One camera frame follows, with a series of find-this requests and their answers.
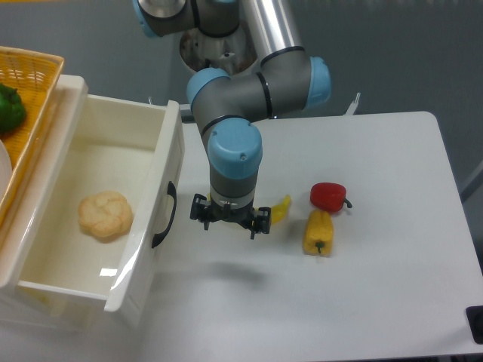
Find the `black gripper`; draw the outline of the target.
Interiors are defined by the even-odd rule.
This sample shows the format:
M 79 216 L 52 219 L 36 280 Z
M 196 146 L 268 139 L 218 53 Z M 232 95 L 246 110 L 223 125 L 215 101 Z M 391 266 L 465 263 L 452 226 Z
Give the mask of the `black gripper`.
M 250 239 L 254 240 L 257 234 L 269 234 L 272 211 L 270 207 L 253 208 L 254 195 L 254 190 L 237 197 L 211 190 L 208 200 L 204 195 L 194 194 L 189 218 L 199 221 L 204 230 L 216 221 L 239 224 L 250 232 Z

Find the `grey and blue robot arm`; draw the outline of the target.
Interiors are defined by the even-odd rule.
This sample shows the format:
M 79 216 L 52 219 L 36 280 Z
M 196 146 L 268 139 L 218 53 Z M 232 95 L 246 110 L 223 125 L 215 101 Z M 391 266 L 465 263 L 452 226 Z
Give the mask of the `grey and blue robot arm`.
M 254 207 L 263 157 L 255 124 L 325 103 L 331 76 L 309 56 L 287 1 L 135 1 L 149 37 L 195 30 L 202 67 L 186 95 L 210 166 L 209 196 L 195 195 L 190 216 L 266 234 L 271 210 Z

